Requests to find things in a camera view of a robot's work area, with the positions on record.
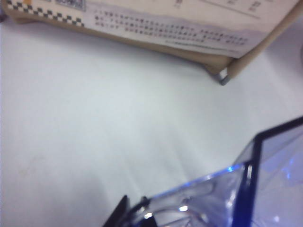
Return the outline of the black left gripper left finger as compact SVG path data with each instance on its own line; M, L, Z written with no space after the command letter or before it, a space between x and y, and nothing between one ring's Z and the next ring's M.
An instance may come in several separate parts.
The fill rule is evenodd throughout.
M127 195L124 195L104 223L103 227L115 227L118 224L119 220L127 213L129 209L129 197Z

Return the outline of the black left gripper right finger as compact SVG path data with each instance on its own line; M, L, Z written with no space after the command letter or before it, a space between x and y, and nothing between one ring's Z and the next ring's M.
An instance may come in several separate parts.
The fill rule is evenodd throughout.
M149 207L150 200L146 196L143 196L141 198L141 203L143 204L142 208L144 208L144 210L147 210ZM140 227L157 227L157 223L155 221L155 218L154 218L152 212L148 212L148 213L144 214L143 219L139 223L139 226Z

